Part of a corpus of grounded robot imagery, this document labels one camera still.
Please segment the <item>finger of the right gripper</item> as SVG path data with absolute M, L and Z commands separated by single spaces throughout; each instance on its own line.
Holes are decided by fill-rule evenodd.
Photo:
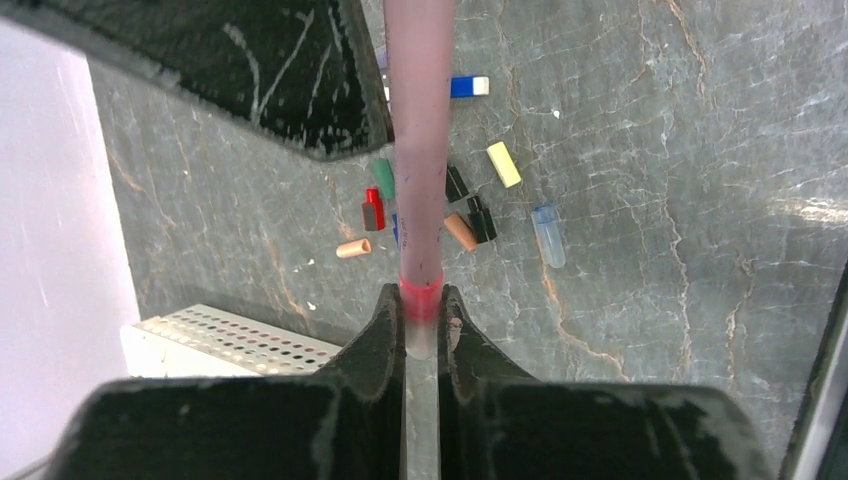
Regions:
M 1 14 L 316 161 L 394 138 L 357 1 L 5 1 Z

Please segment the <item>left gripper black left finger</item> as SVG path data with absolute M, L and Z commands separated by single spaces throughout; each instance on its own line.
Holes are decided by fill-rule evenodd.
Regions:
M 49 479 L 402 479 L 403 322 L 385 285 L 371 321 L 310 375 L 128 379 L 95 389 Z

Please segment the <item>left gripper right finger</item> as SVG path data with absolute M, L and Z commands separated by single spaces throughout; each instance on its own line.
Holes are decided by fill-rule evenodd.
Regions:
M 703 386 L 553 382 L 473 323 L 457 288 L 438 326 L 444 479 L 770 479 L 753 425 Z

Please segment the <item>green cap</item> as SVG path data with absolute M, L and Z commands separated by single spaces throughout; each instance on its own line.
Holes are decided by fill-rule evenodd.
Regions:
M 378 159 L 373 165 L 373 171 L 375 174 L 375 178 L 377 180 L 377 187 L 380 191 L 381 197 L 384 200 L 393 200 L 395 198 L 395 179 L 394 173 L 391 166 L 391 162 L 388 159 Z

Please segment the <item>pink marker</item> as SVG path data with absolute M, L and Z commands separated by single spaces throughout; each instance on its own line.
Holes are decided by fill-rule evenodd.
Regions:
M 406 462 L 411 479 L 440 476 L 437 323 L 454 50 L 452 1 L 384 4 L 395 133 L 399 285 L 405 323 Z

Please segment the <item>red cap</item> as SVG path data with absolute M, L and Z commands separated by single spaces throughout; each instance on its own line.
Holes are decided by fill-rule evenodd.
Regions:
M 361 205 L 363 226 L 366 231 L 381 231 L 385 228 L 385 212 L 380 191 L 377 187 L 365 190 L 365 199 Z

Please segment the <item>blue capped marker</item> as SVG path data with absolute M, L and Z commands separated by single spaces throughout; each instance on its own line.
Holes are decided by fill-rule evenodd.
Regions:
M 457 76 L 451 78 L 451 99 L 484 97 L 489 94 L 490 78 L 488 76 Z

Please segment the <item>peach cap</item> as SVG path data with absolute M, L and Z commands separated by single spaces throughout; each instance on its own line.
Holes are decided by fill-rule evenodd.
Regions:
M 354 258 L 371 252 L 372 246 L 368 238 L 351 240 L 336 248 L 336 256 L 340 259 Z

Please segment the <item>brown cap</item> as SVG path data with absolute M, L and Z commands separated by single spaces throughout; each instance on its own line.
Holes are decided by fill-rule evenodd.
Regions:
M 476 237 L 460 214 L 452 213 L 448 215 L 444 219 L 444 226 L 466 251 L 473 251 L 477 248 Z

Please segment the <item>yellow cap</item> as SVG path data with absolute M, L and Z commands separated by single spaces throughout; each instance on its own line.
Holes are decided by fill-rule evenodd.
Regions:
M 502 141 L 488 146 L 486 152 L 505 188 L 516 186 L 522 181 L 522 177 Z

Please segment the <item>clear pen cap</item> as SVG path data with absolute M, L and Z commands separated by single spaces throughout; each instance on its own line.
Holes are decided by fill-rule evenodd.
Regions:
M 551 268 L 564 267 L 567 258 L 556 210 L 552 205 L 543 204 L 535 207 L 531 216 L 543 262 Z

